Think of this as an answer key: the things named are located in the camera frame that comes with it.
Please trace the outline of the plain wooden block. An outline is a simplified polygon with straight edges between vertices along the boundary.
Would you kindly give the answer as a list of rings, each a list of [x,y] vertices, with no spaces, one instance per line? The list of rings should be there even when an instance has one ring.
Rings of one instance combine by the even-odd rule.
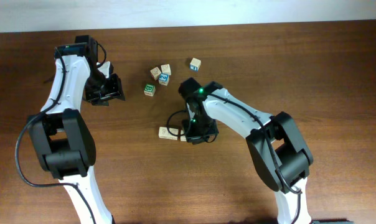
[[[184,132],[183,129],[180,132],[180,141],[184,141],[184,142],[187,141],[186,136],[185,136],[185,132]]]
[[[168,139],[169,138],[169,131],[166,127],[160,127],[158,136],[160,139]]]

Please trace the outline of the red-sided block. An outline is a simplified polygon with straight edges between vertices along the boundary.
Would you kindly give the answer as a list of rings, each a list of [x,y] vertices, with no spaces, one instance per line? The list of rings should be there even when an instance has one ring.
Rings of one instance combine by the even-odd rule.
[[[179,138],[179,129],[178,128],[169,128],[169,139],[178,140]]]

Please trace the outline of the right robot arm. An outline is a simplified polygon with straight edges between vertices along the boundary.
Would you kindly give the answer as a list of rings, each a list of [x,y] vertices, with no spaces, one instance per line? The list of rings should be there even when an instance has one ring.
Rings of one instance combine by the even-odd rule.
[[[216,122],[227,125],[246,140],[259,178],[275,193],[278,223],[311,223],[306,184],[313,155],[288,113],[258,111],[217,82],[201,86],[189,78],[178,92],[189,114],[182,121],[187,142],[212,142],[219,133]]]

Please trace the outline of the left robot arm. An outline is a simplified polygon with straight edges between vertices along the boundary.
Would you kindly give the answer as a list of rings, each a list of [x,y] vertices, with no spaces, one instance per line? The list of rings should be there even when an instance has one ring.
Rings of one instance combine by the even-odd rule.
[[[125,100],[119,76],[107,60],[98,60],[99,44],[78,35],[73,44],[55,48],[56,73],[40,112],[29,117],[28,132],[39,164],[65,188],[81,223],[114,223],[95,179],[96,146],[80,110],[82,101],[106,106]]]

